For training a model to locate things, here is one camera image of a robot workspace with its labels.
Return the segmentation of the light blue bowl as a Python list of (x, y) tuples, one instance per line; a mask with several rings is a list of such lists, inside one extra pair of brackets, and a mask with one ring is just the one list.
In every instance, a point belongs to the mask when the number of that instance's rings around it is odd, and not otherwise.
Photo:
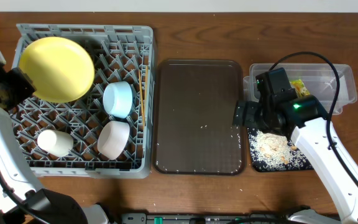
[(110, 83), (103, 93), (103, 107), (108, 115), (126, 118), (132, 108), (133, 94), (128, 82)]

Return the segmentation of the yellow plate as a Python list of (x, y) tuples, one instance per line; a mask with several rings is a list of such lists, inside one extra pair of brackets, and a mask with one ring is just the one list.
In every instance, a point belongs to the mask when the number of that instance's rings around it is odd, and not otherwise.
[(85, 95), (94, 81), (94, 63), (76, 42), (45, 37), (29, 44), (18, 67), (32, 80), (34, 95), (52, 103), (68, 103)]

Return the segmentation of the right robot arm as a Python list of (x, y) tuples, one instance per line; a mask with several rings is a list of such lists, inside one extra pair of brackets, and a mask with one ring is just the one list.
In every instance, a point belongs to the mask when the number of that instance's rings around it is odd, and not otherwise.
[(358, 166), (319, 100), (298, 97), (283, 68), (257, 75), (258, 102), (238, 101), (233, 124), (285, 136), (308, 159), (342, 223), (358, 223)]

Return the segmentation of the wooden chopstick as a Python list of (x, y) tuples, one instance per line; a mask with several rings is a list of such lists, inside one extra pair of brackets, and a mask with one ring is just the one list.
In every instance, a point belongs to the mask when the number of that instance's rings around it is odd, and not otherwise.
[(141, 116), (142, 116), (142, 125), (143, 128), (145, 128), (145, 109), (144, 109), (144, 97), (142, 92), (142, 73), (141, 70), (138, 70), (138, 82), (139, 82), (139, 95), (140, 95), (140, 110), (141, 110)]
[(149, 66), (146, 65), (145, 66), (145, 85), (144, 85), (144, 103), (145, 105), (147, 105), (147, 81), (148, 81), (148, 77), (149, 77)]

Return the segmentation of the green snack wrapper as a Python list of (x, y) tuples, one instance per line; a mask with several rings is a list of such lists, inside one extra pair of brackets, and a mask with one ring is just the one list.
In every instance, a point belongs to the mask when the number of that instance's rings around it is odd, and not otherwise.
[(296, 94), (298, 97), (310, 95), (310, 92), (308, 91), (301, 79), (290, 81), (290, 84), (296, 90)]

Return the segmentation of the rice and food scraps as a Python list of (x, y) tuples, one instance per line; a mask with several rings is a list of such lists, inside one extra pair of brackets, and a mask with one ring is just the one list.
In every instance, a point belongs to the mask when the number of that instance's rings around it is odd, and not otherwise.
[(249, 144), (252, 161), (267, 170), (285, 169), (304, 161), (302, 153), (285, 136), (252, 131)]

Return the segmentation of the pink bowl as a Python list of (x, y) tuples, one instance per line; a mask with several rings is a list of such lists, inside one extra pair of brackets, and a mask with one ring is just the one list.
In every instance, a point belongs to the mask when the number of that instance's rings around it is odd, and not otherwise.
[(117, 159), (125, 149), (130, 135), (128, 123), (110, 121), (101, 131), (98, 138), (98, 151), (110, 160)]

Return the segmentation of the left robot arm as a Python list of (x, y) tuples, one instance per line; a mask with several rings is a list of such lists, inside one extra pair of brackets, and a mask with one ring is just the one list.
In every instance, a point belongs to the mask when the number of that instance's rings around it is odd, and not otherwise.
[(19, 68), (5, 71), (0, 52), (0, 223), (114, 223), (100, 204), (81, 207), (72, 197), (45, 189), (30, 169), (12, 128), (9, 112), (33, 94)]

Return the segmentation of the white cup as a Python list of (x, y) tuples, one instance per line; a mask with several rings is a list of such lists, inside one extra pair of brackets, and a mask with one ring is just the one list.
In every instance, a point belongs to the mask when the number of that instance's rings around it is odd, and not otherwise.
[(47, 129), (39, 134), (37, 144), (54, 156), (64, 157), (73, 149), (74, 141), (68, 133)]

